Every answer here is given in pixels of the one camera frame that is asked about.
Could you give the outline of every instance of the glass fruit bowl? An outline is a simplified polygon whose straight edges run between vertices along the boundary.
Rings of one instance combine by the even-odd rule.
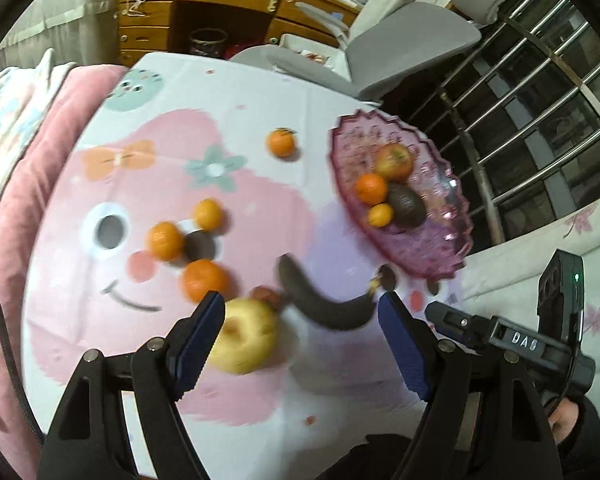
[[[377,110],[341,116],[331,134],[330,160],[338,192],[358,228],[407,274],[433,280],[452,277],[471,249],[473,224],[460,181],[433,142],[417,128]],[[406,146],[414,158],[407,184],[427,207],[420,227],[369,225],[368,206],[356,194],[356,180],[374,170],[376,153],[390,142]]]

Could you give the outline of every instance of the orange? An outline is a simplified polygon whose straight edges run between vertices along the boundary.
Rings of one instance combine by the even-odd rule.
[[[182,254],[184,236],[172,222],[160,222],[146,234],[146,248],[158,260],[168,262]]]
[[[365,173],[356,182],[358,198],[367,205],[376,205],[384,202],[389,187],[384,178],[375,173]]]
[[[394,210],[388,204],[378,204],[369,210],[367,219],[373,227],[384,227],[394,219]]]
[[[213,231],[222,225],[224,213],[213,198],[205,198],[193,209],[193,220],[203,231]]]
[[[187,297],[198,303],[210,290],[226,295],[229,289],[229,276],[222,267],[211,260],[196,260],[185,267],[182,273],[182,286]]]
[[[267,136],[267,148],[280,158],[292,155],[296,150],[293,131],[288,128],[276,128]]]

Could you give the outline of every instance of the banana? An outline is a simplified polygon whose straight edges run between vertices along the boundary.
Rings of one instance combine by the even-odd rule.
[[[283,254],[278,258],[278,278],[298,310],[317,324],[331,330],[354,330],[369,322],[376,310],[373,300],[377,280],[368,293],[353,300],[337,302],[320,295],[296,261]]]

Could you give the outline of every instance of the human hand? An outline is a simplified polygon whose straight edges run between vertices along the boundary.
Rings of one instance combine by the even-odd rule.
[[[558,407],[549,416],[549,426],[556,444],[560,444],[571,434],[573,428],[576,427],[579,415],[580,408],[575,402],[566,397],[561,400]]]

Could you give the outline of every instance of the orange bow print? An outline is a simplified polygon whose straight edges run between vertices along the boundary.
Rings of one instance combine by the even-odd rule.
[[[101,180],[115,169],[145,170],[155,162],[152,140],[138,140],[122,149],[96,146],[82,154],[84,172],[88,180]]]

